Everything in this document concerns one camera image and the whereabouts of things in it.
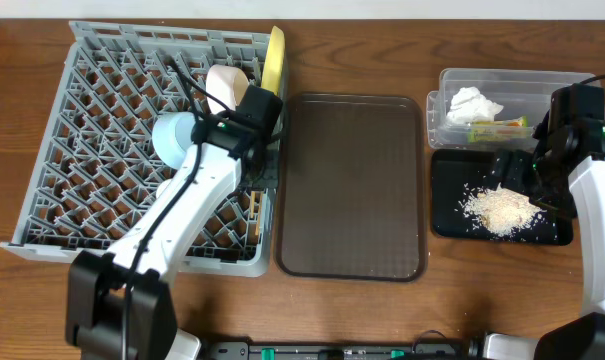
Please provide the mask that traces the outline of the wooden chopstick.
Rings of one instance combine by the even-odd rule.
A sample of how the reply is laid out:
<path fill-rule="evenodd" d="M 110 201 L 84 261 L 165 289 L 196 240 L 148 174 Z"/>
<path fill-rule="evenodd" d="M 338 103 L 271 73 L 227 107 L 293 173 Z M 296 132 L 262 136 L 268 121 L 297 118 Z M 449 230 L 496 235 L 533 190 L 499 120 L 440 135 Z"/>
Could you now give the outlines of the wooden chopstick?
<path fill-rule="evenodd" d="M 263 193 L 262 192 L 254 192 L 252 194 L 252 196 L 254 198 L 254 204 L 256 205 L 256 208 L 254 210 L 254 215 L 255 215 L 255 219 L 256 219 L 256 225 L 255 225 L 255 231 L 254 231 L 254 233 L 255 233 L 256 236 L 258 236 L 260 234 Z"/>
<path fill-rule="evenodd" d="M 249 208 L 249 219 L 254 219 L 256 215 L 256 197 L 257 192 L 251 191 L 250 193 L 250 208 Z"/>

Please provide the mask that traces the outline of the green snack wrapper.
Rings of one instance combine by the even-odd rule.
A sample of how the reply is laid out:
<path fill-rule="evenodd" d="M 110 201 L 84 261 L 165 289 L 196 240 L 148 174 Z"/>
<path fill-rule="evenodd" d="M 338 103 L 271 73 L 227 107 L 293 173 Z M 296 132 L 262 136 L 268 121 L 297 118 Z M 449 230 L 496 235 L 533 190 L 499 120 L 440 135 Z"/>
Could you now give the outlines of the green snack wrapper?
<path fill-rule="evenodd" d="M 532 133 L 525 116 L 512 120 L 479 121 L 469 125 L 467 139 L 470 143 L 499 142 L 522 139 Z"/>

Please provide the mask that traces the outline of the pile of rice scraps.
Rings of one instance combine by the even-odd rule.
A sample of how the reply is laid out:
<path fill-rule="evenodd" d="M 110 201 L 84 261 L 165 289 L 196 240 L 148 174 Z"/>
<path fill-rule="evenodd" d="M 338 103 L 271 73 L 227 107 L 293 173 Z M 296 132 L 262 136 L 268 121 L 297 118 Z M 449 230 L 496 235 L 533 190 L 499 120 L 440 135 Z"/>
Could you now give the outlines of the pile of rice scraps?
<path fill-rule="evenodd" d="M 546 211 L 512 190 L 498 186 L 471 189 L 460 201 L 463 217 L 473 230 L 485 230 L 493 238 L 511 237 L 540 223 Z"/>

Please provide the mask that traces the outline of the white pink bowl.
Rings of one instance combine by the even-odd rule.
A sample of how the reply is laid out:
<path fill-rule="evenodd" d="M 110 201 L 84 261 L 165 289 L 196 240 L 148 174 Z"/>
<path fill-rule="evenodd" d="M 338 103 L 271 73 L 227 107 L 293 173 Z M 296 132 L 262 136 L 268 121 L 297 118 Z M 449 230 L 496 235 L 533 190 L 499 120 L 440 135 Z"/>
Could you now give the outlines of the white pink bowl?
<path fill-rule="evenodd" d="M 231 110 L 240 104 L 248 86 L 249 80 L 240 68 L 224 65 L 213 65 L 205 82 L 205 90 Z"/>

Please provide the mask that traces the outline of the light blue bowl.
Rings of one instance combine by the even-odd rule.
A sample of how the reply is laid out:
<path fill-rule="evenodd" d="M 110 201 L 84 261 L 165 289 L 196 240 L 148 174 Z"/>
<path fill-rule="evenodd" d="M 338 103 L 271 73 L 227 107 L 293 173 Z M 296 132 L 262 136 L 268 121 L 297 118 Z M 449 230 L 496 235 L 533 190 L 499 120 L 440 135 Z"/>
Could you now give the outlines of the light blue bowl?
<path fill-rule="evenodd" d="M 191 134 L 194 127 L 194 115 L 190 112 L 166 113 L 157 118 L 152 130 L 152 145 L 165 165 L 180 168 L 193 144 Z"/>

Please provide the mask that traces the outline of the yellow round plate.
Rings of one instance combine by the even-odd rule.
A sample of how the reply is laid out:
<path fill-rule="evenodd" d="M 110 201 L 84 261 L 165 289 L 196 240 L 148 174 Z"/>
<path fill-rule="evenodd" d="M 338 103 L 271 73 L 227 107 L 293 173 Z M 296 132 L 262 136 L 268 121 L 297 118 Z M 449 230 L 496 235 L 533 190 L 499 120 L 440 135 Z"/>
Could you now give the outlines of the yellow round plate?
<path fill-rule="evenodd" d="M 285 57 L 285 35 L 283 31 L 273 26 L 263 66 L 261 87 L 280 96 Z"/>

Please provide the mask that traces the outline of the white tissue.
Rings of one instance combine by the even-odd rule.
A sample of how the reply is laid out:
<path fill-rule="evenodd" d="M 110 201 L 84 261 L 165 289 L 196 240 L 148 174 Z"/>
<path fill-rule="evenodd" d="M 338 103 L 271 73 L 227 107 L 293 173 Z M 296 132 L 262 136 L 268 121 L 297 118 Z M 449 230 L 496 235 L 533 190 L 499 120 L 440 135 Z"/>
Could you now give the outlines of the white tissue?
<path fill-rule="evenodd" d="M 451 99 L 446 119 L 458 125 L 493 122 L 503 105 L 486 98 L 477 87 L 463 87 Z"/>

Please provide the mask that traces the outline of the cream white cup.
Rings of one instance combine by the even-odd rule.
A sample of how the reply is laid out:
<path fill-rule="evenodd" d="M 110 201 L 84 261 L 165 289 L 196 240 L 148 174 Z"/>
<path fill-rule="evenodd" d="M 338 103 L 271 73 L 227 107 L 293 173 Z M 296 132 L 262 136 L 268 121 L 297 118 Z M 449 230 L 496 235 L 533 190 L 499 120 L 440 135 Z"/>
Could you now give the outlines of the cream white cup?
<path fill-rule="evenodd" d="M 155 196 L 159 198 L 162 193 L 166 190 L 166 188 L 170 185 L 170 183 L 171 179 L 164 180 L 162 183 L 160 183 L 156 189 Z"/>

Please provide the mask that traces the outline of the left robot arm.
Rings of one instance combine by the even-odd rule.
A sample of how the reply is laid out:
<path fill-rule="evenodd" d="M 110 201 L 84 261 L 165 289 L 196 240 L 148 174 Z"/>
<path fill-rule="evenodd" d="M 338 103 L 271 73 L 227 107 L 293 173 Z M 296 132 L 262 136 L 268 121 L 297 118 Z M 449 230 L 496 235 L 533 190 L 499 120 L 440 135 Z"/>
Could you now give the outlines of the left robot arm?
<path fill-rule="evenodd" d="M 179 329 L 171 287 L 217 206 L 259 176 L 283 108 L 272 85 L 247 88 L 217 114 L 172 112 L 152 133 L 160 151 L 185 154 L 143 217 L 98 256 L 82 251 L 68 273 L 65 340 L 85 359 L 195 359 L 201 340 Z"/>

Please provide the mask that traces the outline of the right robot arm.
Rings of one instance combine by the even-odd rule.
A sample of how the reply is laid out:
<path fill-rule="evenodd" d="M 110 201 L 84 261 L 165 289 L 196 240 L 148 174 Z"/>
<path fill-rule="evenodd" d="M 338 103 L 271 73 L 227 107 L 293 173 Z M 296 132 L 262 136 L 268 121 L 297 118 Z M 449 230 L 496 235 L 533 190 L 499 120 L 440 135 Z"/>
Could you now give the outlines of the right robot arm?
<path fill-rule="evenodd" d="M 493 333 L 482 359 L 605 359 L 605 91 L 590 78 L 560 88 L 533 137 L 532 152 L 499 149 L 486 185 L 506 188 L 579 222 L 581 316 L 540 339 Z"/>

